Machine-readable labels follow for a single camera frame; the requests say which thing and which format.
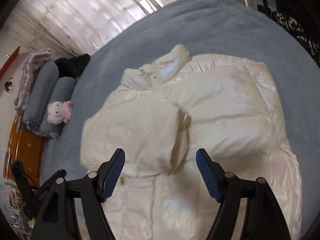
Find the metal screw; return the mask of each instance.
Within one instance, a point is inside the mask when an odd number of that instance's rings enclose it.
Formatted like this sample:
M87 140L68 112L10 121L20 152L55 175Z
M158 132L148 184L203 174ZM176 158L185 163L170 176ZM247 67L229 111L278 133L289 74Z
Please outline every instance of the metal screw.
M57 178L56 183L57 183L57 184L61 184L63 181L64 181L63 178Z
M265 184L266 180L264 178L258 178L260 184Z
M227 171L225 174L224 174L225 177L231 179L233 178L234 174L231 172L231 171Z
M89 174L88 174L88 177L90 178L90 179L93 179L93 178L95 178L97 176L97 173L95 172L95 171L91 171Z

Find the red object on wall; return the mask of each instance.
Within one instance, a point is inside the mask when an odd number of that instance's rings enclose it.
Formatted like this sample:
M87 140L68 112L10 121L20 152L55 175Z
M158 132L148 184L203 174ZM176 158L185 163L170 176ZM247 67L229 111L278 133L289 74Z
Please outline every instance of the red object on wall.
M16 59L16 57L19 55L20 46L17 47L17 49L11 54L11 56L8 58L8 60L4 63L2 68L0 69L0 80L2 79L4 73L7 71L11 63Z

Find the green object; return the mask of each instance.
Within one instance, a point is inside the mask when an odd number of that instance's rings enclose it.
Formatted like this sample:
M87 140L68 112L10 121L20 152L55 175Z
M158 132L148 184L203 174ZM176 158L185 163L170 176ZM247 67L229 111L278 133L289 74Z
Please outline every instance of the green object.
M28 221L28 225L31 229L33 229L35 227L35 225L33 224L32 220Z

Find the plush toy face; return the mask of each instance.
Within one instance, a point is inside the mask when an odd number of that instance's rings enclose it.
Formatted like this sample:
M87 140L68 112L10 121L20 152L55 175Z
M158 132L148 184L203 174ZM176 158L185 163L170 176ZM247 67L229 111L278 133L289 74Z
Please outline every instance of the plush toy face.
M56 101L48 104L48 122L53 124L60 124L64 119L64 106L62 102Z

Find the gray cylindrical pillow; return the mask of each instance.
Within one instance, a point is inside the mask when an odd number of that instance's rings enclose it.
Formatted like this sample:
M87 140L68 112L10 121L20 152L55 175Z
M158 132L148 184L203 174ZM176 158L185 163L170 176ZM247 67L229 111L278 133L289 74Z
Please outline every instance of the gray cylindrical pillow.
M22 121L33 124L33 129L39 127L44 111L47 109L50 95L59 78L59 69L53 61L45 63L38 71L32 91L22 116Z
M52 103L55 101L60 101L63 103L70 100L75 85L76 80L72 77L59 78L48 103ZM47 116L48 109L46 107L42 122L40 124L40 128L35 132L35 134L48 138L59 138L61 135L63 123L58 125L48 123Z

